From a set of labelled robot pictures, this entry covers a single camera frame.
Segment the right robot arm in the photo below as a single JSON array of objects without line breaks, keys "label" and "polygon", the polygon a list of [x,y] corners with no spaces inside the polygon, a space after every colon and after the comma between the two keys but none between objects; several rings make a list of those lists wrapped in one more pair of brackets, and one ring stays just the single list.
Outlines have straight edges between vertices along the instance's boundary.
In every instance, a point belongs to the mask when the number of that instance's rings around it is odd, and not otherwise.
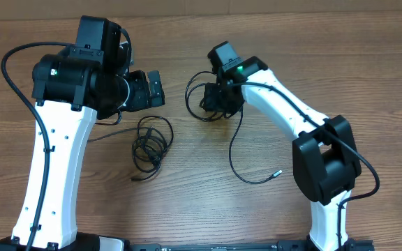
[{"label": "right robot arm", "polygon": [[317,112],[284,87],[258,57],[243,60],[227,41],[207,55],[216,76],[200,106],[236,114],[245,103],[267,115],[292,142],[292,173],[311,202],[311,250],[352,250],[345,230],[346,201],[361,174],[352,129],[342,116]]}]

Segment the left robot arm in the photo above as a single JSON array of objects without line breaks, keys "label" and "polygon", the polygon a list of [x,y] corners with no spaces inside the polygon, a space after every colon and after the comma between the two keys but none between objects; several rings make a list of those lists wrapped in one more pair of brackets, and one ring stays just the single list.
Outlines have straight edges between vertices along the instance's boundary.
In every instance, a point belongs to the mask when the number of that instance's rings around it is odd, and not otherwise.
[{"label": "left robot arm", "polygon": [[74,43],[61,43],[32,70],[32,97],[24,104],[36,120],[27,191],[12,234],[0,250],[129,250],[123,238],[79,232],[76,200],[82,161],[97,121],[160,107],[158,71],[130,71],[125,29],[82,16]]}]

